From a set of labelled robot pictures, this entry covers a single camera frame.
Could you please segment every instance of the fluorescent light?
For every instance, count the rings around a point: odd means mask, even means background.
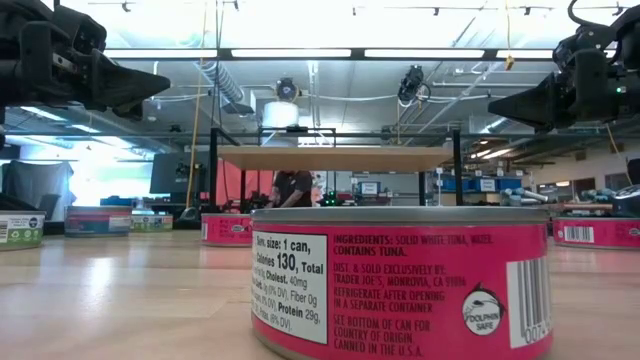
[[[479,152],[479,153],[477,153],[477,154],[475,154],[475,155],[476,155],[477,157],[483,157],[483,156],[487,155],[487,154],[488,154],[488,153],[490,153],[490,152],[491,152],[491,150],[485,150],[485,151],[481,151],[481,152]]]
[[[494,127],[502,124],[506,120],[507,120],[506,118],[502,117],[502,118],[492,122],[491,124],[485,126],[484,129],[480,130],[480,134],[488,134],[491,129],[493,129]]]
[[[133,147],[133,145],[130,142],[124,141],[119,137],[115,137],[115,136],[100,136],[96,138],[96,140],[120,149],[129,149]]]
[[[468,49],[368,49],[365,57],[379,58],[435,58],[435,59],[463,59],[482,58],[484,50]]]
[[[513,149],[502,149],[494,152],[493,154],[486,155],[483,159],[493,159],[494,157],[502,156]]]
[[[72,127],[72,128],[76,128],[76,129],[78,129],[78,130],[82,130],[82,131],[84,131],[84,132],[91,133],[91,134],[95,134],[95,133],[99,133],[99,132],[100,132],[100,130],[96,130],[96,129],[94,129],[94,128],[92,128],[92,127],[88,127],[88,126],[86,126],[86,125],[78,125],[78,124],[74,124],[74,125],[71,125],[71,127]]]
[[[553,50],[499,50],[498,59],[506,59],[511,55],[514,59],[529,58],[529,59],[549,59],[553,55]]]
[[[61,118],[58,115],[54,115],[50,112],[46,112],[44,110],[40,110],[38,108],[34,108],[31,106],[21,106],[20,109],[24,110],[24,111],[28,111],[30,113],[34,113],[38,116],[42,116],[42,117],[46,117],[47,119],[51,119],[51,120],[55,120],[55,121],[67,121],[67,119],[65,118]]]
[[[235,49],[231,50],[233,57],[350,57],[350,49]]]
[[[118,59],[200,59],[215,58],[217,50],[209,49],[113,49],[104,54],[114,60]]]

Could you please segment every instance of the sign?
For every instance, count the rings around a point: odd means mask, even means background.
[[[494,179],[480,179],[480,191],[495,192],[496,181]]]
[[[362,195],[378,195],[378,183],[377,182],[363,182]]]

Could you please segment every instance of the wooden shelf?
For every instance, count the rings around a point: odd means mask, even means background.
[[[343,170],[415,172],[452,157],[443,148],[219,147],[218,156],[245,170]]]

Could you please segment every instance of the tuna can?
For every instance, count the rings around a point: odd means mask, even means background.
[[[130,206],[68,206],[65,210],[67,237],[127,236],[130,229]]]
[[[0,251],[31,249],[42,245],[44,212],[0,211]]]
[[[171,215],[131,215],[131,232],[165,232],[173,230]]]
[[[289,359],[529,360],[552,343],[536,209],[253,213],[254,333]]]
[[[554,218],[553,238],[561,246],[640,250],[640,219]]]
[[[250,247],[251,216],[247,214],[202,214],[202,244]]]

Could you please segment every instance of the air duct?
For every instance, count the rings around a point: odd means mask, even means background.
[[[219,61],[207,61],[202,65],[197,62],[194,65],[211,85],[217,84],[220,87],[220,94],[227,101],[222,109],[227,114],[252,115],[256,113],[256,98],[253,91],[243,91]]]

